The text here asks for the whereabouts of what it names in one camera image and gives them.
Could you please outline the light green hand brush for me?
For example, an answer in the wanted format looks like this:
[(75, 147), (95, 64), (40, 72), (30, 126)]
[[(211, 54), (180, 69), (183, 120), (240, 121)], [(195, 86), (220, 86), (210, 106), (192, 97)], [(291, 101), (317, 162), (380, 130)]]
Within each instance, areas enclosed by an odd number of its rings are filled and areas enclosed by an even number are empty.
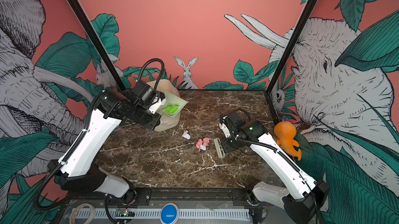
[(225, 153), (224, 153), (224, 150), (223, 150), (221, 139), (220, 138), (215, 138), (214, 139), (214, 145), (215, 145), (215, 149), (216, 149), (218, 157), (220, 159), (224, 159), (225, 158)]

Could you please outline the beige trash bin with liner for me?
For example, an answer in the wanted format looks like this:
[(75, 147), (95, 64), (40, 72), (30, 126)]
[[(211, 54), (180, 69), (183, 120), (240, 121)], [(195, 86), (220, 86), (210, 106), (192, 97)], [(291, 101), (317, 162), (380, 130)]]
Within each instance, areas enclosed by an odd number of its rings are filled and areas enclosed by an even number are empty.
[(179, 123), (180, 113), (170, 117), (166, 112), (163, 111), (163, 109), (170, 104), (170, 100), (167, 99), (167, 95), (180, 97), (180, 94), (168, 79), (161, 79), (156, 90), (164, 93), (166, 99), (166, 102), (157, 110), (157, 113), (161, 115), (161, 118), (160, 124), (154, 129), (155, 132), (162, 132), (175, 127)]

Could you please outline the light green dustpan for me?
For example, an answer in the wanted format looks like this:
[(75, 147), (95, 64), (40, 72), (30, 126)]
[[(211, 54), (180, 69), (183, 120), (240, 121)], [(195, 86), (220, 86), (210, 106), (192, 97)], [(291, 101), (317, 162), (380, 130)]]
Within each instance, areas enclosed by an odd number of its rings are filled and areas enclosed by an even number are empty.
[(161, 115), (167, 115), (169, 117), (174, 117), (176, 116), (188, 103), (187, 101), (181, 99), (180, 97), (169, 93), (165, 92), (165, 103), (162, 104), (159, 109), (158, 113)]

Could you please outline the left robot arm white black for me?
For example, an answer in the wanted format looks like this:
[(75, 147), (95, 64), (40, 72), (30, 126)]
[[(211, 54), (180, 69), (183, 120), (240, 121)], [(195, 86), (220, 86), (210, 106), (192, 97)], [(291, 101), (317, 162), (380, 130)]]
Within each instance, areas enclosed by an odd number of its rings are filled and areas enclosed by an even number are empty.
[[(58, 160), (48, 164), (50, 174), (40, 184), (34, 195), (33, 207), (50, 210), (76, 194), (100, 192), (122, 199), (130, 204), (136, 197), (134, 186), (128, 180), (107, 173), (94, 164), (101, 147), (123, 121), (129, 119), (147, 129), (160, 124), (157, 110), (166, 102), (165, 95), (143, 81), (137, 81), (133, 89), (103, 91), (90, 103), (84, 127), (69, 150)], [(70, 194), (48, 206), (39, 203), (43, 189), (59, 175), (62, 190)]]

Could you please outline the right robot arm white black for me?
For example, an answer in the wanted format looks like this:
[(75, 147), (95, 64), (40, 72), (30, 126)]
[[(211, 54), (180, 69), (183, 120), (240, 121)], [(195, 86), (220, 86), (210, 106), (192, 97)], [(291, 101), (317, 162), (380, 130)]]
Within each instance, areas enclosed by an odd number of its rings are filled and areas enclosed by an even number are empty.
[(330, 187), (321, 180), (316, 181), (302, 170), (294, 159), (302, 159), (302, 151), (295, 140), (297, 130), (291, 122), (279, 122), (274, 127), (276, 139), (260, 123), (239, 115), (240, 109), (229, 114), (219, 114), (219, 127), (223, 138), (214, 140), (218, 156), (247, 146), (259, 155), (285, 185), (277, 187), (263, 181), (246, 188), (245, 197), (249, 205), (268, 203), (283, 209), (296, 224), (326, 222), (321, 207), (325, 203)]

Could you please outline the pink paper scrap upper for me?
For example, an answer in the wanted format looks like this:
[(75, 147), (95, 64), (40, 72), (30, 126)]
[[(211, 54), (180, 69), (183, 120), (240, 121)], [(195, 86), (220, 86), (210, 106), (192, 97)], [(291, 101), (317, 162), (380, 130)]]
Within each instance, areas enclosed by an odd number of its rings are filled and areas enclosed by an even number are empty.
[(212, 141), (212, 139), (211, 138), (204, 138), (203, 139), (203, 146), (204, 147), (206, 147), (206, 146), (208, 146), (209, 145), (209, 143)]

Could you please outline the pink paper scrap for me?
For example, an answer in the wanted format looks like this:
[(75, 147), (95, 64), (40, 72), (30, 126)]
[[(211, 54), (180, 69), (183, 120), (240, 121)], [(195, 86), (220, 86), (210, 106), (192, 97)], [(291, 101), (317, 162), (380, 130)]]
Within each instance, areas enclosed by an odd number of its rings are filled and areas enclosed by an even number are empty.
[(203, 145), (202, 139), (199, 139), (198, 142), (196, 143), (196, 147), (197, 147), (198, 151), (200, 151), (200, 145)]
[(203, 146), (204, 147), (206, 147), (206, 146), (208, 146), (209, 145), (209, 143), (212, 141), (212, 139), (211, 138), (204, 138), (203, 139)]

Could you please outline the green paper scrap upper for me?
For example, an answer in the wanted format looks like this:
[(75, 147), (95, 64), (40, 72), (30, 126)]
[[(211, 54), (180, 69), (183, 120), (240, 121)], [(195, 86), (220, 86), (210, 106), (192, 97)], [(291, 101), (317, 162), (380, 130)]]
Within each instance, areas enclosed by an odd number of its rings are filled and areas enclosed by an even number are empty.
[(163, 109), (163, 111), (172, 116), (177, 113), (178, 109), (179, 105), (173, 105), (170, 103), (165, 109)]

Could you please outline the orange plush toy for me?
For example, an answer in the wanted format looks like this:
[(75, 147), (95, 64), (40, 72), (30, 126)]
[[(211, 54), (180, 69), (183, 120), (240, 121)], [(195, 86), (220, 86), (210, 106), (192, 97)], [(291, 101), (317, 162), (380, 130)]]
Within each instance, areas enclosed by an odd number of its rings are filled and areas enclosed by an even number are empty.
[(299, 147), (299, 143), (294, 140), (297, 134), (295, 126), (289, 121), (279, 122), (274, 127), (274, 133), (277, 136), (276, 143), (281, 146), (284, 152), (300, 161), (302, 159), (302, 151), (295, 149), (295, 147)]

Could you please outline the pink paper scrap middle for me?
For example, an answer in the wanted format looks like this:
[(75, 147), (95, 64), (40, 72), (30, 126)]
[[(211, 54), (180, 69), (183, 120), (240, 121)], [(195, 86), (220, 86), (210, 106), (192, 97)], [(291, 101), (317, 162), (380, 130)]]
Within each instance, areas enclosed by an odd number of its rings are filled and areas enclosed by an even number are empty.
[(200, 151), (200, 145), (203, 145), (202, 139), (199, 139), (198, 142), (196, 143), (196, 147), (197, 147), (198, 151)]

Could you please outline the white paper scrap upper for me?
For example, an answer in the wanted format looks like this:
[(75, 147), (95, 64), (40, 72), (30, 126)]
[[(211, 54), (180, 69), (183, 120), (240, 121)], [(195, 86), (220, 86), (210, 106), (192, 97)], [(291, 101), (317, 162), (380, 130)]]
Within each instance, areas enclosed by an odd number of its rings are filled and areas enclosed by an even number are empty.
[(189, 135), (189, 133), (188, 133), (187, 130), (184, 131), (184, 133), (182, 134), (182, 137), (185, 138), (185, 139), (187, 139), (187, 140), (190, 140), (190, 138), (191, 138), (191, 136)]

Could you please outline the blue round button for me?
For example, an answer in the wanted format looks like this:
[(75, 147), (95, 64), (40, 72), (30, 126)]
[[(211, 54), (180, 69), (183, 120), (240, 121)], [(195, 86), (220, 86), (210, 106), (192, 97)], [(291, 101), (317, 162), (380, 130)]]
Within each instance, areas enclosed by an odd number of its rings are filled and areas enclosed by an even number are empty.
[(160, 214), (162, 224), (175, 224), (179, 218), (179, 208), (174, 203), (166, 204)]

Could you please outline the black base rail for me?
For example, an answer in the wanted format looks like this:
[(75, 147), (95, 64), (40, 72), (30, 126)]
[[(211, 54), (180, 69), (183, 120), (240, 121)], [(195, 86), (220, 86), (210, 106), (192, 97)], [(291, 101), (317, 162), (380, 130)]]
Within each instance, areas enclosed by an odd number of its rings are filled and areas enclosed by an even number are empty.
[(315, 206), (315, 194), (304, 192), (295, 200), (287, 188), (254, 182), (245, 188), (146, 188), (134, 186), (112, 186), (106, 193), (98, 191), (77, 193), (67, 203), (77, 201), (103, 201), (105, 197), (111, 204), (119, 206), (148, 206), (150, 201), (232, 201), (235, 206), (255, 207), (263, 203), (279, 206), (292, 203), (305, 203)]

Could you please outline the left black frame post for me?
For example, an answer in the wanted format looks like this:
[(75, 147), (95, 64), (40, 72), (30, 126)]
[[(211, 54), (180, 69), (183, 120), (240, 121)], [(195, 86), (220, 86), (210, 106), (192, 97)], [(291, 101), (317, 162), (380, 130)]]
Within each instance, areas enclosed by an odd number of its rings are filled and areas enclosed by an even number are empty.
[(117, 84), (117, 88), (120, 91), (123, 91), (126, 89), (122, 79), (118, 75), (113, 63), (110, 60), (110, 57), (106, 51), (106, 48), (104, 47), (101, 39), (97, 35), (91, 21), (89, 20), (87, 14), (85, 13), (84, 9), (82, 8), (81, 3), (79, 0), (67, 0), (71, 9), (74, 11), (76, 17), (78, 18), (79, 22), (81, 23), (82, 27), (84, 28), (86, 34), (88, 35), (89, 39), (91, 40), (95, 50), (109, 69), (109, 72), (111, 73), (114, 81)]

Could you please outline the black frame post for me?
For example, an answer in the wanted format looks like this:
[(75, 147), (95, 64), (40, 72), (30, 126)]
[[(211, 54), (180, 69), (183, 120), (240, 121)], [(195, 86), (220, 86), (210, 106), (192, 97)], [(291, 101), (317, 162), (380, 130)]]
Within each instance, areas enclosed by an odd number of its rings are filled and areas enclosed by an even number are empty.
[(106, 48), (104, 47), (101, 39), (97, 35), (91, 21), (89, 20), (87, 14), (85, 13), (84, 9), (82, 8), (81, 3), (79, 0), (67, 0), (71, 9), (74, 11), (76, 17), (78, 18), (79, 22), (81, 23), (82, 27), (84, 28), (86, 34), (88, 35), (89, 39), (91, 40), (95, 50), (109, 69), (109, 72), (111, 73), (114, 81), (117, 84), (117, 88), (120, 91), (123, 91), (126, 89), (122, 79), (118, 75), (113, 63), (110, 60), (110, 57), (106, 51)]
[(278, 63), (278, 66), (275, 70), (272, 80), (270, 81), (269, 86), (267, 87), (267, 90), (266, 90), (267, 96), (269, 96), (272, 93), (272, 90), (273, 90), (280, 74), (282, 73), (286, 62), (288, 61), (289, 57), (291, 56), (291, 53), (301, 35), (301, 33), (306, 25), (306, 22), (307, 22), (308, 18), (310, 17), (317, 1), (318, 0), (307, 0), (306, 1), (303, 11), (302, 11), (302, 13), (298, 19), (298, 22), (292, 32), (292, 36), (289, 39), (289, 42), (284, 49), (283, 55)]

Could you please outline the right black frame post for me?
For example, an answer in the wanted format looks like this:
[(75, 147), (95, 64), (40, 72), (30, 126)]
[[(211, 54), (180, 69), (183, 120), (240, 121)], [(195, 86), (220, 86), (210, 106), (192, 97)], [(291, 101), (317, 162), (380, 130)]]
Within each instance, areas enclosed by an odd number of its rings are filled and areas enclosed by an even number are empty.
[(302, 11), (302, 13), (298, 19), (298, 22), (292, 32), (292, 36), (289, 39), (289, 42), (284, 49), (283, 55), (278, 63), (278, 66), (275, 70), (272, 80), (270, 81), (269, 86), (267, 87), (267, 90), (266, 90), (267, 96), (269, 96), (272, 93), (272, 90), (273, 90), (280, 74), (282, 73), (286, 62), (288, 61), (289, 57), (291, 56), (291, 53), (301, 35), (301, 33), (306, 25), (306, 22), (307, 22), (308, 18), (310, 17), (317, 1), (318, 0), (307, 0), (306, 1), (303, 11)]

